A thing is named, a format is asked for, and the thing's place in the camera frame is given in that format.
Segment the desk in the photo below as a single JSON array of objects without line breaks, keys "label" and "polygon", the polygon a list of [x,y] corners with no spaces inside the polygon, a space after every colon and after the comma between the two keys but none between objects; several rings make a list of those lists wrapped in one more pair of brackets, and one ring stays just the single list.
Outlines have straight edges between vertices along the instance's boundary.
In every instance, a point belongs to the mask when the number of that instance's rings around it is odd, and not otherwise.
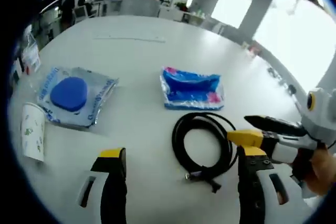
[{"label": "desk", "polygon": [[[97,39],[108,35],[152,36],[165,42]],[[10,101],[10,131],[18,159],[38,196],[61,220],[69,203],[65,192],[81,172],[91,168],[101,150],[123,146],[127,149],[128,223],[239,223],[237,163],[215,179],[222,184],[216,194],[206,183],[184,181],[185,170],[172,151],[171,133],[187,111],[164,108],[162,66],[221,74],[225,107],[217,113],[237,129],[252,128],[243,118],[249,114],[300,119],[292,99],[269,76],[262,59],[251,59],[230,40],[183,23],[134,16],[86,19],[52,40],[40,56],[43,66],[37,76],[50,66],[62,65],[120,78],[90,133],[46,124],[45,163],[39,165],[22,157],[20,147],[22,104],[34,100],[27,89],[28,78],[20,80]],[[204,131],[188,133],[186,148],[203,165],[213,165],[219,155],[216,141]]]}]

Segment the plastic bag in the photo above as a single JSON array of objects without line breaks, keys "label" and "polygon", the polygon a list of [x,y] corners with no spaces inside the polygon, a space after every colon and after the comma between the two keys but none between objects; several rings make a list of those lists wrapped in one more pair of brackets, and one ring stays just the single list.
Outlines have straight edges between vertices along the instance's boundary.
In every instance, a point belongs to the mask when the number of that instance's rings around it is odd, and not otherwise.
[{"label": "plastic bag", "polygon": [[220,110],[224,90],[220,76],[163,68],[160,75],[164,105],[169,109]]},{"label": "plastic bag", "polygon": [[[59,108],[50,100],[53,88],[67,77],[82,78],[88,86],[86,104],[75,112]],[[112,79],[83,68],[55,67],[51,69],[39,88],[37,103],[47,112],[47,119],[52,122],[88,128],[97,123],[101,107],[118,81],[119,79]]]}]

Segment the white paper cup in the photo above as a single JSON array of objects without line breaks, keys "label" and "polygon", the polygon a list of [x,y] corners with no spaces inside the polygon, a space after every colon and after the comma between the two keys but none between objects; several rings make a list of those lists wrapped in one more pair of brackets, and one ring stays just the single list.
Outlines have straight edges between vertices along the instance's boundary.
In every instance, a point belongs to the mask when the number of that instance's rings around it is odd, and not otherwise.
[{"label": "white paper cup", "polygon": [[23,154],[40,161],[44,160],[44,110],[26,102],[22,107],[21,137]]}]

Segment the blue sponge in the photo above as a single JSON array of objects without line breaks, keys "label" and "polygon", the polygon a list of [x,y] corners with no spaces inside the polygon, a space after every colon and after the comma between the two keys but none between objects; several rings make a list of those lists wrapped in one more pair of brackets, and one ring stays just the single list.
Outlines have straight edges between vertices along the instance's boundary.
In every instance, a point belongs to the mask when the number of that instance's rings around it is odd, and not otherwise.
[{"label": "blue sponge", "polygon": [[81,109],[87,100],[88,86],[78,77],[68,77],[58,83],[50,93],[51,102],[70,112]]}]

